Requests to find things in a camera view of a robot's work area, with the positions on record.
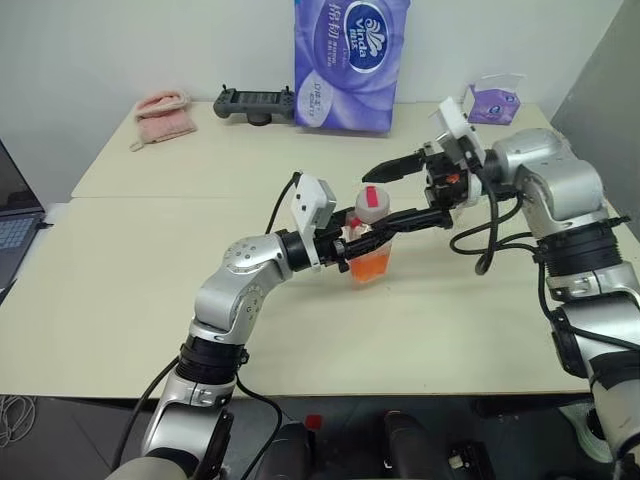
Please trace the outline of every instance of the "table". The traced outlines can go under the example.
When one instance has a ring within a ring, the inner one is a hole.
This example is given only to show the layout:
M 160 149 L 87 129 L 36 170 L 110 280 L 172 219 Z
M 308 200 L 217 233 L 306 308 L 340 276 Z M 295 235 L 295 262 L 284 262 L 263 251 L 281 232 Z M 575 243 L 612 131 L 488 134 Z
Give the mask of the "table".
M 136 138 L 125 118 L 73 191 L 74 197 L 229 197 L 275 201 L 294 170 L 327 180 L 339 199 L 355 199 L 370 168 L 413 153 L 435 131 L 428 118 L 436 103 L 397 105 L 388 135 L 305 130 L 288 124 L 254 127 L 242 115 L 216 117 L 211 103 L 190 109 L 199 130 L 130 152 Z M 524 128 L 551 128 L 536 105 L 523 105 L 508 126 L 477 125 L 486 147 Z M 394 198 L 415 197 L 424 177 L 389 185 Z
M 270 207 L 73 200 L 0 308 L 0 391 L 137 397 L 177 353 L 195 293 L 224 249 L 261 232 Z M 586 391 L 556 359 L 529 255 L 500 252 L 477 277 L 475 258 L 448 249 L 457 230 L 487 215 L 485 203 L 465 210 L 454 231 L 398 236 L 389 273 L 374 285 L 354 288 L 335 267 L 296 274 L 265 302 L 246 384 L 271 395 Z M 521 216 L 504 227 L 526 228 Z M 638 270 L 640 247 L 626 227 L 616 233 Z

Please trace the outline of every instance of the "laptop screen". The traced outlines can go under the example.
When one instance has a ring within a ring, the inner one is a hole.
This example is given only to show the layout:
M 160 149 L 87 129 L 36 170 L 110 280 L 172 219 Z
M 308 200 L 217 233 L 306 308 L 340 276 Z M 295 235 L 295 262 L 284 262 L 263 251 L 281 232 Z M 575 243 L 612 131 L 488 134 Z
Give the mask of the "laptop screen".
M 40 202 L 0 141 L 0 215 L 39 207 Z

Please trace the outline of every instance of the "laptop keyboard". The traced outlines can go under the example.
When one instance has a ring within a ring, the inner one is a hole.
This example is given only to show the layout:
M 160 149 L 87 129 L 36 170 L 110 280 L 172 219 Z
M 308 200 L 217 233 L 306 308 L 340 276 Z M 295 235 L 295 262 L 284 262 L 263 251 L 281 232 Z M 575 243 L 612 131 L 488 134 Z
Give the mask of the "laptop keyboard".
M 21 246 L 34 220 L 34 218 L 19 218 L 0 222 L 0 250 Z

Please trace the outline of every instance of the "laptop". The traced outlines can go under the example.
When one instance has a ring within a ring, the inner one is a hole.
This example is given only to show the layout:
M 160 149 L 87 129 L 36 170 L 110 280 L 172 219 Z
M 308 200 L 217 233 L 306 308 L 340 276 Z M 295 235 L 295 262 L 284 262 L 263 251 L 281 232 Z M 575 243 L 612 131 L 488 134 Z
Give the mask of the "laptop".
M 44 217 L 44 208 L 0 141 L 0 296 L 12 285 Z

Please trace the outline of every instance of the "orange liquid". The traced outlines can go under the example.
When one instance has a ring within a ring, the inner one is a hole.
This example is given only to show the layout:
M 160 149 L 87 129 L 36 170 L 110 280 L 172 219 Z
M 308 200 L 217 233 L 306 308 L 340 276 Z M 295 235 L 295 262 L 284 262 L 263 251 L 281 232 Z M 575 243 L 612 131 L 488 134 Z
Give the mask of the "orange liquid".
M 387 271 L 390 253 L 374 253 L 371 256 L 364 255 L 354 258 L 349 264 L 351 275 L 358 283 L 370 282 L 374 278 L 384 275 Z

